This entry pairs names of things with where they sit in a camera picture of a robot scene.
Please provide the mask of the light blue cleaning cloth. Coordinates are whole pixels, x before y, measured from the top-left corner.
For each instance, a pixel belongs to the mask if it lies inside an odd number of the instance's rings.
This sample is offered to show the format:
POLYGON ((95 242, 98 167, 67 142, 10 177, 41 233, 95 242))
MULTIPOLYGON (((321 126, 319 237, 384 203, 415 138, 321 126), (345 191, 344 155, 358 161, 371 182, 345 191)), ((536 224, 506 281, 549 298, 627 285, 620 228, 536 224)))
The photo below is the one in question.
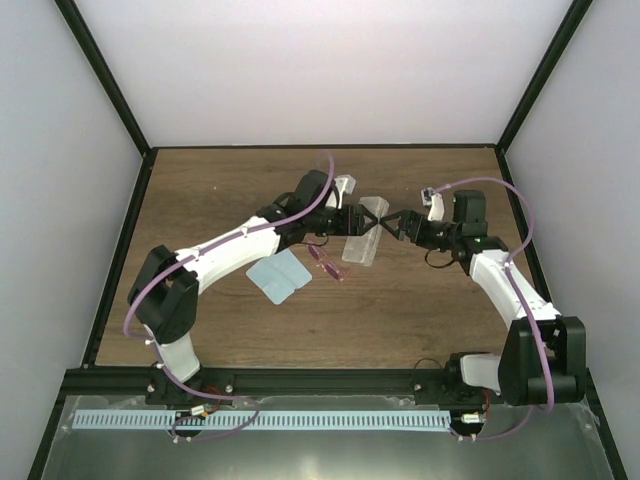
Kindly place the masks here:
POLYGON ((290 249, 257 261, 246 276, 274 305, 282 304, 312 280, 310 271, 290 249))

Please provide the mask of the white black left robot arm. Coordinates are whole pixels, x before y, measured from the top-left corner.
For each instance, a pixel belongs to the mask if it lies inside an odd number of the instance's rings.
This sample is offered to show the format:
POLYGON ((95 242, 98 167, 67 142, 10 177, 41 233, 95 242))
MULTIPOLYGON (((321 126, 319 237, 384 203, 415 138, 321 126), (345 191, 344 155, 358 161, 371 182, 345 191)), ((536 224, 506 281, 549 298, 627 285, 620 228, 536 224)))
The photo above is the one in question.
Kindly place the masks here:
POLYGON ((127 297, 123 331, 132 337, 132 321, 140 322, 140 337, 155 348, 178 401, 194 403, 204 392, 190 335, 200 295, 230 273, 300 244, 309 234, 367 234, 380 216, 361 203, 345 202, 353 184, 349 175, 332 178, 311 170, 294 191, 281 194, 231 231, 189 248, 171 251, 160 245, 149 252, 127 297))

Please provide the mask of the pink sunglasses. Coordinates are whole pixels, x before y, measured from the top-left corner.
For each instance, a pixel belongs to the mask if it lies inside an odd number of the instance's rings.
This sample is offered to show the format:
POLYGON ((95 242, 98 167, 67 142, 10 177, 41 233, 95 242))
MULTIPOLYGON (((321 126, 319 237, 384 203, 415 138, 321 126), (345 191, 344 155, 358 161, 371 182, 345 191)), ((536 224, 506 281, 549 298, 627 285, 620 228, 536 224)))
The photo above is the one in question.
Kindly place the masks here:
POLYGON ((337 282, 344 282, 346 280, 349 275, 349 271, 334 263, 320 245, 307 244, 306 247, 318 268, 321 268, 327 275, 337 282))

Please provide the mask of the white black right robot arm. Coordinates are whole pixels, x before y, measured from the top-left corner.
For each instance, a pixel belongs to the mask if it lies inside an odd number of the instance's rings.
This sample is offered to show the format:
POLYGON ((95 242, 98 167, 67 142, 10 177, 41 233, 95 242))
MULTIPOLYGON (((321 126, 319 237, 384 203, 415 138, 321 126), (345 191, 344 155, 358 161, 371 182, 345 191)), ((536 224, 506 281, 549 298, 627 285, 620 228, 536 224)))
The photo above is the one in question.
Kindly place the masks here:
POLYGON ((518 270, 506 244, 488 232, 486 197, 458 190, 453 214, 444 220, 444 201, 424 192, 427 213, 401 210, 381 218, 381 226, 399 240, 427 252, 448 252, 487 295, 508 332, 501 354, 463 353, 444 378, 447 396, 465 403, 480 388, 499 394, 512 406, 580 401, 586 390, 586 329, 545 300, 518 270))

